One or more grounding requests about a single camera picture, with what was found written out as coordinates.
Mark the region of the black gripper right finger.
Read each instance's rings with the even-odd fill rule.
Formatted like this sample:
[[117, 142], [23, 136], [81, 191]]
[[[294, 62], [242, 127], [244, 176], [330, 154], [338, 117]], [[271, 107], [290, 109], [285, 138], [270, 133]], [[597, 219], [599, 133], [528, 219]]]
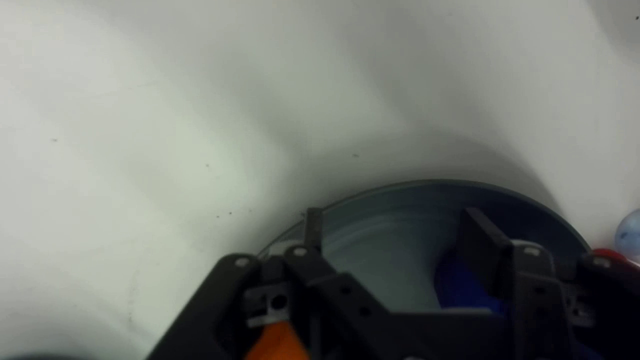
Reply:
[[503, 300], [503, 315], [482, 307], [455, 320], [455, 341], [478, 340], [492, 360], [638, 360], [638, 267], [584, 251], [559, 278], [550, 251], [505, 233], [478, 208], [462, 211], [452, 250], [474, 278]]

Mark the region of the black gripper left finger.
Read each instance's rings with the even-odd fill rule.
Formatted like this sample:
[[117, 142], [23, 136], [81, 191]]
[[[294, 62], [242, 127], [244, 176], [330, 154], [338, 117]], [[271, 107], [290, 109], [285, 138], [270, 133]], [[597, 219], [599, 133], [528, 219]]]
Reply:
[[425, 341], [319, 251], [321, 211], [302, 239], [264, 257], [228, 253], [196, 288], [145, 360], [244, 360], [262, 330], [290, 321], [309, 360], [427, 360]]

